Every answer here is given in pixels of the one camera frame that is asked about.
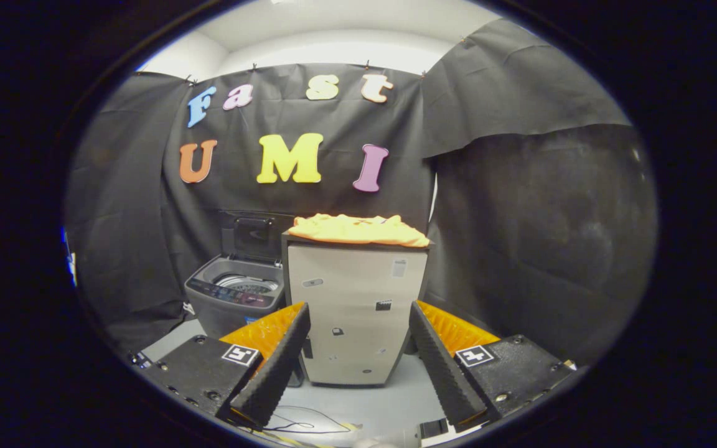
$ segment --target foam letter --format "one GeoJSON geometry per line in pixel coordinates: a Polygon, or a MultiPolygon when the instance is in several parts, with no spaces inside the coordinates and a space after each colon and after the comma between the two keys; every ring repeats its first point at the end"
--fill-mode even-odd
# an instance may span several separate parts
{"type": "Polygon", "coordinates": [[[364,165],[361,175],[353,182],[353,188],[361,191],[378,191],[378,173],[381,172],[381,163],[389,156],[389,150],[373,144],[366,144],[361,148],[364,151],[364,165]]]}
{"type": "Polygon", "coordinates": [[[364,79],[366,79],[367,82],[364,83],[364,87],[361,89],[361,94],[372,102],[386,103],[387,97],[385,95],[381,95],[381,89],[384,87],[393,88],[395,85],[387,82],[387,77],[383,75],[364,75],[364,79]]]}
{"type": "Polygon", "coordinates": [[[317,75],[309,80],[306,97],[310,100],[330,100],[339,93],[339,78],[336,75],[317,75]]]}
{"type": "Polygon", "coordinates": [[[193,127],[194,124],[207,116],[207,113],[205,113],[204,110],[209,107],[212,100],[210,97],[214,95],[216,91],[217,88],[212,86],[207,90],[202,91],[201,95],[194,97],[187,103],[187,105],[190,106],[190,122],[187,124],[188,128],[193,127]]]}
{"type": "Polygon", "coordinates": [[[217,145],[217,140],[207,140],[201,144],[204,154],[201,158],[201,167],[197,171],[193,171],[193,153],[195,153],[195,148],[199,147],[199,145],[186,144],[179,149],[182,153],[182,161],[179,163],[179,175],[182,176],[184,182],[195,184],[207,178],[212,167],[212,150],[215,145],[217,145]]]}
{"type": "Polygon", "coordinates": [[[317,172],[317,150],[322,142],[322,134],[304,134],[295,143],[293,150],[287,149],[287,144],[281,136],[264,136],[259,144],[264,148],[261,157],[261,173],[256,176],[259,184],[272,184],[278,179],[273,173],[273,165],[278,170],[281,180],[287,182],[293,168],[297,165],[293,181],[302,184],[316,184],[321,179],[317,172]]]}
{"type": "Polygon", "coordinates": [[[228,93],[228,99],[223,103],[223,110],[230,111],[233,108],[241,108],[251,102],[253,97],[253,85],[244,84],[228,93]]]}

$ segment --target washing machine drum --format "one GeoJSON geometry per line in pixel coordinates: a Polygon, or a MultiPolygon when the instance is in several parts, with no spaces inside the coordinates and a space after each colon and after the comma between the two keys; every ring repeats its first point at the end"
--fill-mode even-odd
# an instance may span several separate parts
{"type": "Polygon", "coordinates": [[[252,278],[235,273],[227,273],[217,278],[214,284],[253,294],[267,294],[268,292],[273,292],[278,289],[278,283],[275,283],[275,281],[252,278]]]}

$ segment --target folded clothing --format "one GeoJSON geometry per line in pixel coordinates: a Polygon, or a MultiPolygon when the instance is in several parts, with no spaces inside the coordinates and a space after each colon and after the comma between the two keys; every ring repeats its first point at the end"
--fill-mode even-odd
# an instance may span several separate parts
{"type": "Polygon", "coordinates": [[[405,224],[399,215],[391,218],[354,218],[317,213],[311,218],[295,218],[290,235],[316,241],[353,244],[389,244],[406,247],[427,247],[430,240],[424,233],[405,224]]]}

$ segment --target washing machine lid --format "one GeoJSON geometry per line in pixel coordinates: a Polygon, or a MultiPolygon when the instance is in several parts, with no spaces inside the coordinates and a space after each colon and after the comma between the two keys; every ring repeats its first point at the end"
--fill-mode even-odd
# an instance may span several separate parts
{"type": "Polygon", "coordinates": [[[224,256],[244,260],[281,260],[281,234],[293,226],[293,215],[243,210],[222,210],[221,213],[221,249],[224,256]]]}

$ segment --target white floor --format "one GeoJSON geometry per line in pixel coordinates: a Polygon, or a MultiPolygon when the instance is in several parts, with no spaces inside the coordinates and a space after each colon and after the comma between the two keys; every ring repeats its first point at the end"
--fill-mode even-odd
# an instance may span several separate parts
{"type": "MultiPolygon", "coordinates": [[[[143,353],[156,361],[197,334],[203,334],[197,321],[186,322],[143,353]]],[[[353,446],[359,439],[375,439],[398,448],[417,448],[419,424],[443,417],[424,364],[417,355],[402,355],[384,388],[318,388],[307,381],[299,388],[287,388],[267,428],[287,426],[284,431],[295,432],[267,432],[316,445],[353,446]]]]}

